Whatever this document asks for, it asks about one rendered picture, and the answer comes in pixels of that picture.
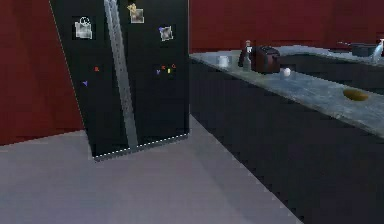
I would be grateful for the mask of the black fridge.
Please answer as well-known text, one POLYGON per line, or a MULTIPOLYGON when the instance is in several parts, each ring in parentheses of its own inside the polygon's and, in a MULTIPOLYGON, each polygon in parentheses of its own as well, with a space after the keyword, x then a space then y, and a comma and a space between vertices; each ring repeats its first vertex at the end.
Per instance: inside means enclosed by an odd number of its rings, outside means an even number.
POLYGON ((104 0, 49 0, 94 160, 135 153, 189 133, 189 0, 117 0, 138 146, 126 137, 104 0), (127 6, 144 10, 132 23, 127 6), (88 17, 91 39, 75 36, 88 17), (160 27, 172 27, 162 41, 160 27))

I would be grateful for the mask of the black kitchen counter cabinet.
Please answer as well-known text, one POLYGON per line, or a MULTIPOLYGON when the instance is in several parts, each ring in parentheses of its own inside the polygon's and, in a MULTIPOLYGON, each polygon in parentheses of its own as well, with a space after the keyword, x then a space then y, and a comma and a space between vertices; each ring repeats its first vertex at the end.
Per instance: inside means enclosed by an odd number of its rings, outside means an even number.
POLYGON ((289 77, 244 71, 237 50, 191 54, 193 117, 301 224, 384 224, 384 59, 278 51, 289 77))

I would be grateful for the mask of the yellow-topped photo on fridge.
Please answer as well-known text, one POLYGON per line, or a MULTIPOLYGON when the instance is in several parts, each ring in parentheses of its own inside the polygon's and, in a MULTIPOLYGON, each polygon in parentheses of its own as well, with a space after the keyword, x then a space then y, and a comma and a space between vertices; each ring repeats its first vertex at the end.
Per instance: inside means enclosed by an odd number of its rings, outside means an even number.
POLYGON ((130 20, 132 23, 144 22, 144 10, 138 9, 134 3, 127 6, 130 13, 130 20))

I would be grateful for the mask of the silver tap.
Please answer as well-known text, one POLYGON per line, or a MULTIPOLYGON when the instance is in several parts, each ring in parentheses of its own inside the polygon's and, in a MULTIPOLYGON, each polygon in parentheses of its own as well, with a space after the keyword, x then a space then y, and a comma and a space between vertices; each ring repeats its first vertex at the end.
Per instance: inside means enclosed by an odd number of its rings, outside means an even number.
POLYGON ((380 42, 375 47, 373 53, 370 56, 371 62, 372 63, 378 63, 380 58, 381 58, 381 54, 383 51, 384 51, 384 38, 380 38, 380 42))

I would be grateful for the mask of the tilted grey photo on fridge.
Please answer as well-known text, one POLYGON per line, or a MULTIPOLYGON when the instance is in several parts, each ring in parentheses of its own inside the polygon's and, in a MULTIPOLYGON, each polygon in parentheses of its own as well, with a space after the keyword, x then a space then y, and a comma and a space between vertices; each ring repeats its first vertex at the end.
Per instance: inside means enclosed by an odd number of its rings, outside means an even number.
POLYGON ((172 27, 160 27, 159 28, 160 32, 160 38, 162 41, 168 41, 173 39, 173 33, 172 33, 172 27))

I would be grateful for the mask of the yellow-brown potato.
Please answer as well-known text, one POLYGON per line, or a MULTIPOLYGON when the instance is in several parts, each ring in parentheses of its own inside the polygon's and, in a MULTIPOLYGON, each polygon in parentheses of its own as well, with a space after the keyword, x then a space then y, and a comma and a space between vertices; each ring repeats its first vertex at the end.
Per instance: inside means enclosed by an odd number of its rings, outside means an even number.
POLYGON ((352 101, 365 101, 369 95, 357 89, 344 89, 343 95, 352 101))

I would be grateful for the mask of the dark red toaster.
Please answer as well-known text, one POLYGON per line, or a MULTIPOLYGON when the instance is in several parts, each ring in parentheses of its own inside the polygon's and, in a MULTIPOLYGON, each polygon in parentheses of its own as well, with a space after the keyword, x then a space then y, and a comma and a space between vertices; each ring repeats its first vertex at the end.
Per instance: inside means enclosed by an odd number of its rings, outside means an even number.
POLYGON ((251 69, 262 74, 280 71, 280 52, 271 46, 255 46, 251 53, 251 69))

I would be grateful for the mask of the dark bottle with red cap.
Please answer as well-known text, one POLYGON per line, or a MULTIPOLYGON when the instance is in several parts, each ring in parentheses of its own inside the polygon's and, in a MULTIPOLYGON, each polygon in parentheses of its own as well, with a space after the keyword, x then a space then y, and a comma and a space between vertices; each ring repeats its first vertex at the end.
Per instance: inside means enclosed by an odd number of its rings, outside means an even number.
POLYGON ((245 41, 245 47, 242 49, 239 60, 238 60, 238 66, 242 67, 244 65, 245 57, 252 52, 252 44, 250 40, 245 41))

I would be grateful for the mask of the black pan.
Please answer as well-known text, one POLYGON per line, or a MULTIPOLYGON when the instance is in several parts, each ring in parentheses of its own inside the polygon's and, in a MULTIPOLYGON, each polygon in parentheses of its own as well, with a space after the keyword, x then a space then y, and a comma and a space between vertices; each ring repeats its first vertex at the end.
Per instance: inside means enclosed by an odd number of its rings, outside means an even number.
POLYGON ((353 56, 369 57, 374 53, 376 44, 368 43, 347 43, 343 42, 343 45, 349 46, 353 56))

